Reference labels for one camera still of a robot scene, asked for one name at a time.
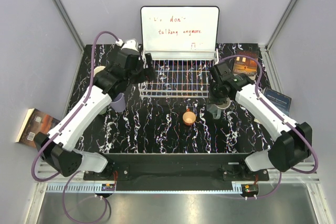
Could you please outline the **green cup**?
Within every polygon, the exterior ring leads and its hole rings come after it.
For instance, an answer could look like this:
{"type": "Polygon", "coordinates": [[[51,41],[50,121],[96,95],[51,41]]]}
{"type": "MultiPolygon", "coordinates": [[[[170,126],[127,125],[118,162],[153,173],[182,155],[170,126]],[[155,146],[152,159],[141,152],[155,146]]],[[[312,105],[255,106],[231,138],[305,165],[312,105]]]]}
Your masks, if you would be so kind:
{"type": "Polygon", "coordinates": [[[106,106],[106,107],[104,107],[100,112],[99,112],[99,114],[100,115],[104,115],[104,114],[106,114],[106,112],[107,112],[107,109],[108,109],[108,107],[106,106]]]}

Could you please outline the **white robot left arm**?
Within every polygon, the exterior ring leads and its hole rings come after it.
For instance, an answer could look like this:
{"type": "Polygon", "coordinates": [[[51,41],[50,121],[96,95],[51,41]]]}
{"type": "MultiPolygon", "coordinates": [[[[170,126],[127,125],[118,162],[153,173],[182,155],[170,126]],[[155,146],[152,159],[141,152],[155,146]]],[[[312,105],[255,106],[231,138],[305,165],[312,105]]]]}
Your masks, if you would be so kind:
{"type": "Polygon", "coordinates": [[[34,137],[38,154],[58,174],[69,177],[80,170],[95,172],[103,180],[113,175],[110,161],[99,153],[83,152],[75,148],[79,138],[107,107],[121,113],[126,109],[124,93],[132,84],[156,78],[150,53],[140,55],[137,50],[121,49],[115,61],[94,68],[91,84],[72,110],[48,133],[34,137]]]}

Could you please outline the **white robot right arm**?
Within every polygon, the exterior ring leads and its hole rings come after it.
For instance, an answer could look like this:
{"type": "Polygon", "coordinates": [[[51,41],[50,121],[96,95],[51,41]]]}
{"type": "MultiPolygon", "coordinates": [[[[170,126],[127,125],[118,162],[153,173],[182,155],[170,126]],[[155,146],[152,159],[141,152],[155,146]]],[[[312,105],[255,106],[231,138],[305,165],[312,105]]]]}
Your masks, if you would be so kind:
{"type": "Polygon", "coordinates": [[[270,149],[254,152],[244,159],[238,167],[242,179],[250,180],[263,169],[286,172],[311,156],[312,128],[308,123],[298,123],[285,115],[259,92],[250,77],[243,73],[234,75],[226,63],[212,66],[209,72],[209,102],[215,106],[237,102],[261,123],[274,141],[270,149]]]}

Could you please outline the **light blue mug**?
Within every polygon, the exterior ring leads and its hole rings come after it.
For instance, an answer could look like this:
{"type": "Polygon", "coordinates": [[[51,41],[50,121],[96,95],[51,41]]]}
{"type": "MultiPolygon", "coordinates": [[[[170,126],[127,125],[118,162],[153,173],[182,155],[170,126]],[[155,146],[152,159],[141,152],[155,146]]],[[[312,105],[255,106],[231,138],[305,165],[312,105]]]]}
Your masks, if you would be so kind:
{"type": "Polygon", "coordinates": [[[105,66],[98,66],[95,67],[93,70],[93,76],[95,77],[97,73],[101,72],[102,70],[104,70],[106,67],[105,66]]]}

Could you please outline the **white wire dish rack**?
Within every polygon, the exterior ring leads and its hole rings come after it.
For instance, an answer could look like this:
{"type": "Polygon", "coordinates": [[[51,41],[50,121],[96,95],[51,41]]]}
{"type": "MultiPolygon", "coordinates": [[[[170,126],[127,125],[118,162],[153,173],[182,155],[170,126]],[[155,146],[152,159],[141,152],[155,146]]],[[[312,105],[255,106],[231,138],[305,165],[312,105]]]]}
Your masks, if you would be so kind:
{"type": "Polygon", "coordinates": [[[214,51],[152,51],[156,78],[139,85],[141,98],[207,98],[214,51]]]}

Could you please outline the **purple cup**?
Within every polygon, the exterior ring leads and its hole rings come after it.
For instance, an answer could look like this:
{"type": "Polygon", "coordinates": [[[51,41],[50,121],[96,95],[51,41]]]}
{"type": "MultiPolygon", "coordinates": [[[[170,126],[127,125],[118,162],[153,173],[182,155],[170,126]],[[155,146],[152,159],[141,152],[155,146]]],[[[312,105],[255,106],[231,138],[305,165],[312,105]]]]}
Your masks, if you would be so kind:
{"type": "Polygon", "coordinates": [[[110,103],[110,106],[117,112],[121,113],[125,110],[125,98],[124,93],[119,93],[116,98],[110,103]]]}

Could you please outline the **grey mug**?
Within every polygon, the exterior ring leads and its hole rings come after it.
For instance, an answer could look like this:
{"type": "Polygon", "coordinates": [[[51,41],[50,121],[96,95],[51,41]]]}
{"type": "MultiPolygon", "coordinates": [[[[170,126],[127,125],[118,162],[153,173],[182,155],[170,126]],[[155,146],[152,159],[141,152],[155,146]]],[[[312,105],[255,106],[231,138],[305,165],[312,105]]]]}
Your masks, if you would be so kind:
{"type": "Polygon", "coordinates": [[[218,120],[221,118],[222,112],[226,110],[230,106],[230,104],[231,100],[227,99],[227,101],[223,104],[208,103],[206,105],[206,109],[212,115],[214,120],[218,120]]]}

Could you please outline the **orange mug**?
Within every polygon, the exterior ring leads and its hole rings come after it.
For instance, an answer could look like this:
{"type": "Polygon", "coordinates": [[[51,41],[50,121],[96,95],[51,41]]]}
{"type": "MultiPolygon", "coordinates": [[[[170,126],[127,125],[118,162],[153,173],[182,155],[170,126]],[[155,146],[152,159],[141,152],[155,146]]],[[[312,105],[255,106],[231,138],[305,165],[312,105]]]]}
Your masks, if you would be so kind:
{"type": "Polygon", "coordinates": [[[185,125],[192,125],[196,121],[196,115],[190,109],[186,109],[186,112],[182,116],[185,125]]]}

